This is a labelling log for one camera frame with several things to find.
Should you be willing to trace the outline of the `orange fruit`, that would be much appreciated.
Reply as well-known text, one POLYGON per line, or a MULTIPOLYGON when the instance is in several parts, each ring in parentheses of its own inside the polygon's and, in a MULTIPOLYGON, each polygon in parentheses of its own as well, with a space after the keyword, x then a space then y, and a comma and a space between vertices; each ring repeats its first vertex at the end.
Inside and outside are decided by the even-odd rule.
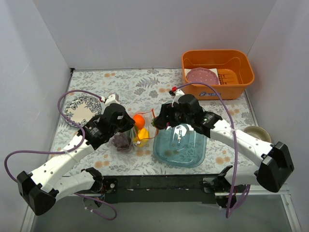
POLYGON ((142 115, 136 114, 133 116, 133 119, 135 121, 135 126, 138 128, 138 130, 141 130, 145 126, 145 119, 142 115))

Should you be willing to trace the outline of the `dark purple plum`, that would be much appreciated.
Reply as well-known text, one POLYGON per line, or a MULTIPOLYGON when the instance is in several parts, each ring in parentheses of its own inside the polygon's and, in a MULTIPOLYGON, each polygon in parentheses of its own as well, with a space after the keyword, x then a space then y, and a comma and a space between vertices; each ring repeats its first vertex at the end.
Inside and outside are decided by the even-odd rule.
POLYGON ((158 129, 157 119, 158 119, 158 117, 155 117, 155 118, 152 120, 152 126, 158 129))

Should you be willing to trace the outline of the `red grape bunch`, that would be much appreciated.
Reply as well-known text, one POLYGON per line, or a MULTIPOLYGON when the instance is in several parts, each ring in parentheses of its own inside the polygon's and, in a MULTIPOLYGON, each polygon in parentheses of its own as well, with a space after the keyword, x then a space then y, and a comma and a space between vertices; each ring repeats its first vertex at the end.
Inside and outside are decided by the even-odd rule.
POLYGON ((125 152, 131 149, 131 138, 126 134, 116 134, 112 139, 112 144, 116 147, 117 151, 125 152))

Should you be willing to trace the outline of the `clear zip top bag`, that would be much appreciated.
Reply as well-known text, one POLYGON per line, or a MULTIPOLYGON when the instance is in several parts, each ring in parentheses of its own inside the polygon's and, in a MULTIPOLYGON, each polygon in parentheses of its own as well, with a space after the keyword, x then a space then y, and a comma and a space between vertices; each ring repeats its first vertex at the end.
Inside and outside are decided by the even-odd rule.
MULTIPOLYGON (((132 118, 136 114, 142 115, 143 118, 145 119, 145 126, 144 126, 144 128, 146 128, 149 131, 149 135, 150 135, 149 141, 145 145, 145 146, 147 146, 158 135, 158 129, 152 126, 152 120, 155 118, 154 108, 152 108, 148 112, 137 112, 137 113, 134 113, 134 114, 131 115, 132 118)), ((120 134, 120 133, 126 134, 128 137, 130 137, 131 141, 132 141, 132 145, 131 145, 131 149, 129 151, 125 151, 125 152, 117 151, 116 147, 112 144, 112 139, 114 137, 113 136, 112 139, 110 140, 110 143, 111 143, 112 147, 115 149, 116 152, 118 152, 118 153, 129 153, 129 152, 133 151, 134 148, 141 148, 141 147, 137 147, 134 144, 134 142, 133 142, 134 137, 137 136, 137 134, 138 134, 138 128, 135 125, 134 125, 134 127, 131 130, 128 130, 126 132, 118 132, 117 134, 120 134)))

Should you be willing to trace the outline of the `yellow bell pepper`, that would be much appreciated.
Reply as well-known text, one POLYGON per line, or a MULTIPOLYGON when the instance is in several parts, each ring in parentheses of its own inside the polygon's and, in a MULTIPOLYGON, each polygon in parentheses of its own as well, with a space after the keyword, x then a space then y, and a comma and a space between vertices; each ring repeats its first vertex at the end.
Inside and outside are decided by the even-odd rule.
POLYGON ((137 147, 144 147, 149 141, 150 135, 146 128, 138 130, 137 136, 134 137, 133 142, 137 147))

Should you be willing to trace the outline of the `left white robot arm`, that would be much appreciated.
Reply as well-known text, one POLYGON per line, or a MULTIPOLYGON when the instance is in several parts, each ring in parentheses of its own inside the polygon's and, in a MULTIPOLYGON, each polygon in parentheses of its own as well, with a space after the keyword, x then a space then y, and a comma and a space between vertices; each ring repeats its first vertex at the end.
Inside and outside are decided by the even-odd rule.
POLYGON ((135 121, 124 106, 111 103, 101 115, 90 119, 64 147, 64 153, 56 155, 29 174, 22 171, 17 176, 20 195, 29 207, 40 216, 49 211, 56 201, 82 190, 98 193, 103 187, 103 176, 95 168, 87 168, 79 174, 65 177, 80 160, 107 143, 118 132, 133 128, 135 121))

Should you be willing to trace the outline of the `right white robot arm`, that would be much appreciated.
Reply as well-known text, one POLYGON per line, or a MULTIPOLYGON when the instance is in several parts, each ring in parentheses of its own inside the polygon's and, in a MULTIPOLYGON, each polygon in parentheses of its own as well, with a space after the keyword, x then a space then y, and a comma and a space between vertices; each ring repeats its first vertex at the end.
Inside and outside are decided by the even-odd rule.
POLYGON ((161 106, 154 126, 159 130, 167 126, 190 125, 197 133, 219 141, 249 158, 254 166, 239 167, 236 171, 226 167, 217 176, 219 188, 229 192, 238 185, 260 185, 270 192, 278 192, 294 171, 286 144, 268 143, 241 131, 234 130, 221 116, 205 111, 191 94, 161 106))

